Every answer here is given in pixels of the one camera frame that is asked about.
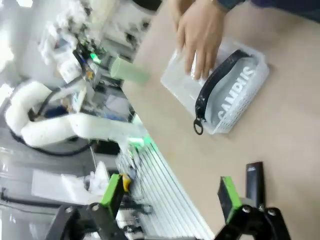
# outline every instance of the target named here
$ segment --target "white plastic basket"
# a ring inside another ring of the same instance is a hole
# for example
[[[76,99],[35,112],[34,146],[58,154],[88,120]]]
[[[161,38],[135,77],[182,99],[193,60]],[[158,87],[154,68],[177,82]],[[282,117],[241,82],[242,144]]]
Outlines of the white plastic basket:
[[[211,125],[206,121],[202,122],[203,128],[211,135],[228,133],[232,129],[269,75],[265,56],[261,52],[229,39],[223,39],[222,41],[217,54],[215,68],[238,49],[255,56],[258,64],[255,73],[250,77],[248,83],[233,101],[230,109],[224,114],[220,122],[217,125]],[[181,102],[192,116],[196,117],[195,104],[205,80],[196,81],[190,75],[186,75],[184,64],[184,57],[178,56],[177,52],[175,52],[161,77],[161,83]]]

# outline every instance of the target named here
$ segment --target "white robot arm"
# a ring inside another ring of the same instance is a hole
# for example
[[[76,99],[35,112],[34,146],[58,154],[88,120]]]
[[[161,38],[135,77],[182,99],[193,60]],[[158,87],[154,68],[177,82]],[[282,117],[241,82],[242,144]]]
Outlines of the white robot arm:
[[[52,101],[83,88],[84,84],[84,81],[80,81],[68,89],[61,90],[52,98]],[[10,129],[31,147],[58,143],[73,136],[123,142],[128,138],[142,138],[147,133],[142,125],[84,113],[73,113],[37,122],[30,121],[29,110],[36,104],[42,103],[51,92],[42,83],[32,81],[14,93],[5,113],[5,121]]]

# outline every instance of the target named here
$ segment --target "beige table surface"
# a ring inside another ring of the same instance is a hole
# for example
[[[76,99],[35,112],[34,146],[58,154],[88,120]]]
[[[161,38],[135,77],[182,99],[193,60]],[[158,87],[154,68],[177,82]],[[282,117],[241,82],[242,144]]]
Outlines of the beige table surface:
[[[215,234],[224,224],[220,176],[244,196],[246,164],[264,161],[267,204],[280,208],[292,239],[319,239],[320,24],[245,3],[229,13],[225,35],[263,52],[270,67],[229,134],[196,135],[193,117],[160,82],[175,48],[166,3],[135,59],[151,79],[125,82],[124,92]]]

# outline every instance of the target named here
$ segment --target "desk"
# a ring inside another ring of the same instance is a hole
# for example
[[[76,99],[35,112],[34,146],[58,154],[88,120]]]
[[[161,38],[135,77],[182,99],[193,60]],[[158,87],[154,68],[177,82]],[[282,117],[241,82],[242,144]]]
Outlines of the desk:
[[[214,233],[224,224],[220,176],[231,176],[244,196],[246,164],[264,161],[268,206],[281,209],[292,239],[318,239],[320,25],[245,3],[228,14],[225,35],[264,53],[270,67],[229,134],[196,135],[193,117],[160,82],[175,48],[166,3],[135,58],[151,79],[123,90]]]

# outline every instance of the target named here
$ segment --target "corrugated metal plate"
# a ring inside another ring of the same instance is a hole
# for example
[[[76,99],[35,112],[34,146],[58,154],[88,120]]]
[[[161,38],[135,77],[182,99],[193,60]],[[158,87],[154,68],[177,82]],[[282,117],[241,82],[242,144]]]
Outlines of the corrugated metal plate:
[[[121,153],[117,166],[123,173],[128,173],[130,166],[137,169],[133,198],[153,207],[152,214],[140,216],[148,236],[214,238],[155,145],[147,145],[134,159]]]

